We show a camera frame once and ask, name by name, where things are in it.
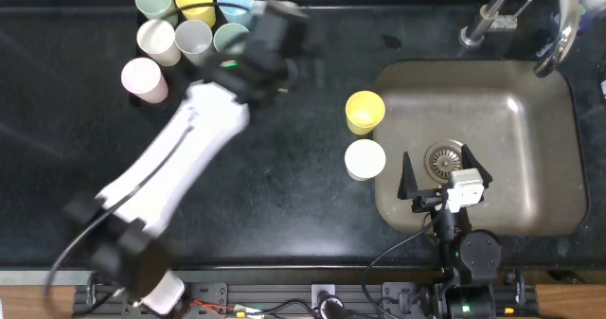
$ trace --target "faucet base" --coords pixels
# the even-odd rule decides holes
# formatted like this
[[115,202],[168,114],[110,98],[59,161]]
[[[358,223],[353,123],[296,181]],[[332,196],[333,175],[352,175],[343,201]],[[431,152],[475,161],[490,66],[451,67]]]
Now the faucet base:
[[470,38],[467,37],[467,27],[463,27],[461,28],[461,32],[459,34],[459,38],[458,38],[462,44],[466,45],[467,47],[476,47],[481,45],[484,42],[484,36],[482,36],[479,40],[474,41]]

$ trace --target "sink basin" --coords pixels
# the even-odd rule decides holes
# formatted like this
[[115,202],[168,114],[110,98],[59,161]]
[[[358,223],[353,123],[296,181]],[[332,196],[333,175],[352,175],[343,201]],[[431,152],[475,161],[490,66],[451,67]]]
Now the sink basin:
[[375,180],[383,218],[405,232],[424,214],[397,197],[408,151],[419,189],[460,168],[460,144],[492,175],[483,203],[468,208],[476,229],[501,235],[564,235],[587,211],[572,99],[563,76],[533,62],[397,62],[374,91],[386,114],[374,130],[387,164]]

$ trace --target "yellow cup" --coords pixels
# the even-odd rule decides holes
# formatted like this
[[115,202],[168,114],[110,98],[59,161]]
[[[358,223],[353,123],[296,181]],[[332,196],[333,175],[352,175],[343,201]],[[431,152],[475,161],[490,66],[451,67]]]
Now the yellow cup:
[[[175,0],[177,7],[183,7],[187,5],[192,5],[196,3],[205,3],[205,2],[213,2],[213,0]],[[183,15],[188,20],[198,20],[203,21],[209,27],[215,26],[215,22],[217,18],[215,16],[215,7],[201,7],[194,9],[183,10]]]
[[385,104],[381,97],[370,91],[354,93],[345,106],[348,127],[356,134],[367,134],[379,125],[385,116]]

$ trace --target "blue cup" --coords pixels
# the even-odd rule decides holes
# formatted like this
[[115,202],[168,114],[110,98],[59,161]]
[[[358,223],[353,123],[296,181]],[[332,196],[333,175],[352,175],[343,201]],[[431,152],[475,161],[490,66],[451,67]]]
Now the blue cup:
[[[243,6],[251,9],[253,7],[253,2],[255,0],[217,0],[220,3],[233,3],[239,6]],[[223,16],[229,23],[241,24],[245,27],[250,26],[250,22],[252,19],[252,13],[246,12],[243,9],[231,8],[231,7],[219,7]]]

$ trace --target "black countertop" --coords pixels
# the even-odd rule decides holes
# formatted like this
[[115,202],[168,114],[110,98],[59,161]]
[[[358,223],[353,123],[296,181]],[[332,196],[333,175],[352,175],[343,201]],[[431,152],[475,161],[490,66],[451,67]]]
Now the black countertop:
[[[458,30],[488,0],[293,1],[309,7],[323,63],[315,79],[307,70],[289,95],[255,112],[187,193],[165,235],[180,257],[175,267],[360,266],[404,239],[379,215],[374,181],[354,182],[346,172],[345,149],[358,138],[345,121],[348,96],[372,89],[380,70],[401,60],[533,60],[558,8],[557,0],[535,0],[516,32],[490,34],[481,49],[465,51]],[[524,1],[510,0],[507,9]],[[173,93],[166,105],[129,103],[120,71],[136,55],[133,0],[2,0],[0,7],[0,267],[44,268],[72,235],[62,207],[136,159],[170,119],[187,75],[182,65],[165,69]],[[506,266],[606,266],[606,110],[598,84],[605,36],[606,23],[595,25],[561,66],[572,85],[591,211],[569,236],[503,237]],[[70,265],[82,267],[77,259]],[[419,238],[384,265],[438,267],[437,251]]]

